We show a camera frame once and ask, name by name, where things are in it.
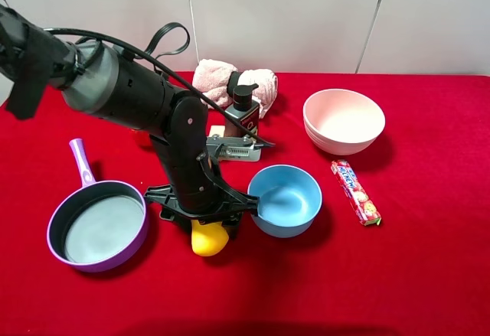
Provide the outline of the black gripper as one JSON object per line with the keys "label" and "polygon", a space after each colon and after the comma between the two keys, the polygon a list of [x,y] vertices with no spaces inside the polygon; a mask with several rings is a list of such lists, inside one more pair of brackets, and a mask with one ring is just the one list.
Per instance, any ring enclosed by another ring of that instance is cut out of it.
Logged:
{"label": "black gripper", "polygon": [[168,178],[167,185],[147,188],[144,198],[162,206],[161,216],[185,233],[192,220],[222,222],[231,240],[240,228],[241,214],[257,215],[259,198],[232,188],[222,177],[218,158],[226,148],[259,148],[252,139],[213,135],[206,143],[169,145],[151,136],[152,146]]}

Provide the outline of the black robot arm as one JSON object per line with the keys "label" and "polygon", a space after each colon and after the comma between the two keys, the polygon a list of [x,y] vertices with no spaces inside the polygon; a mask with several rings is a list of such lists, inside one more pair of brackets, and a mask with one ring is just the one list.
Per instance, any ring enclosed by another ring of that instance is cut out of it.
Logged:
{"label": "black robot arm", "polygon": [[[78,36],[76,43],[66,36]],[[47,86],[76,111],[150,135],[168,183],[145,192],[162,217],[234,228],[259,200],[221,176],[218,150],[206,146],[211,101],[148,54],[110,36],[69,28],[43,29],[11,8],[1,9],[1,72],[12,83],[6,108],[20,120],[34,117]]]}

